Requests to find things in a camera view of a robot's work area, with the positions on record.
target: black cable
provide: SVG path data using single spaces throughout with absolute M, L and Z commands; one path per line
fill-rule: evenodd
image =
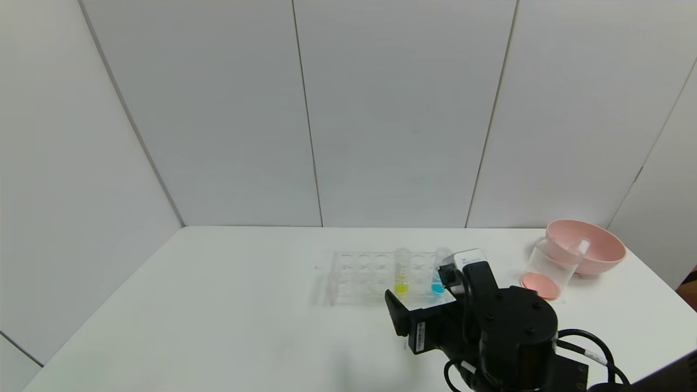
M 612 353 L 610 352 L 610 348 L 600 340 L 596 335 L 593 335 L 592 333 L 588 331 L 584 331 L 583 329 L 563 329 L 559 331 L 558 337 L 559 338 L 564 338 L 565 336 L 582 336 L 588 340 L 591 340 L 594 342 L 598 347 L 600 347 L 600 350 L 603 351 L 603 355 L 605 355 L 605 359 L 608 361 L 609 366 L 608 368 L 608 382 L 611 384 L 616 384 L 617 381 L 615 380 L 615 359 L 612 357 Z
M 445 377 L 445 383 L 450 387 L 450 390 L 452 392 L 461 392 L 459 389 L 455 388 L 455 385 L 450 382 L 450 375 L 448 374 L 448 371 L 450 370 L 450 366 L 453 366 L 454 364 L 458 363 L 459 361 L 456 361 L 454 359 L 451 359 L 450 361 L 445 363 L 445 367 L 443 368 L 443 376 Z
M 588 355 L 586 349 L 584 349 L 583 347 L 577 346 L 574 343 L 565 342 L 564 340 L 557 340 L 557 346 L 559 346 L 563 349 L 567 349 L 569 351 L 573 351 L 573 352 L 579 353 L 581 355 L 587 356 L 589 358 L 592 358 L 595 361 L 598 361 L 596 358 L 593 357 L 593 356 L 597 356 L 597 354 L 593 354 L 593 356 L 590 356 L 590 355 Z M 612 367 L 612 370 L 615 373 L 617 373 L 617 376 L 620 377 L 620 380 L 622 380 L 622 383 L 624 385 L 631 385 L 627 376 L 625 376 L 625 374 L 617 366 L 615 366 L 613 363 L 608 362 L 608 363 L 605 363 L 604 365 L 607 366 L 608 368 Z

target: test tube with blue liquid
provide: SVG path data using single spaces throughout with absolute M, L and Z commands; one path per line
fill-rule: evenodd
M 445 261 L 448 256 L 452 255 L 452 250 L 448 248 L 438 248 L 436 249 L 436 261 L 434 263 L 434 276 L 431 280 L 431 291 L 436 295 L 440 296 L 445 292 L 443 283 L 441 282 L 441 276 L 438 274 L 438 267 L 447 264 Z

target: label sticker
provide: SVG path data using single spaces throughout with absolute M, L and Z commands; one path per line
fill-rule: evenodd
M 426 340 L 426 322 L 416 324 L 416 352 L 424 351 L 424 343 Z

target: white wall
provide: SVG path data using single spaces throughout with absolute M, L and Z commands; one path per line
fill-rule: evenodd
M 290 0 L 84 0 L 186 225 L 319 226 Z
M 515 1 L 295 4 L 324 225 L 464 227 Z
M 697 56 L 697 2 L 521 1 L 469 227 L 606 226 Z
M 78 3 L 0 17 L 0 329 L 47 361 L 180 226 Z
M 0 336 L 0 391 L 21 392 L 41 368 Z
M 676 288 L 697 265 L 697 72 L 609 229 Z

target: test tube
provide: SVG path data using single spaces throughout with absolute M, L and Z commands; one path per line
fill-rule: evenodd
M 436 249 L 436 262 L 434 263 L 434 277 L 431 280 L 431 291 L 437 296 L 445 292 L 445 288 L 441 282 L 441 276 L 438 274 L 438 267 L 447 264 L 445 260 L 450 255 L 452 255 L 452 250 L 448 248 L 441 247 Z
M 395 294 L 403 296 L 409 291 L 409 266 L 411 251 L 399 248 L 395 251 Z

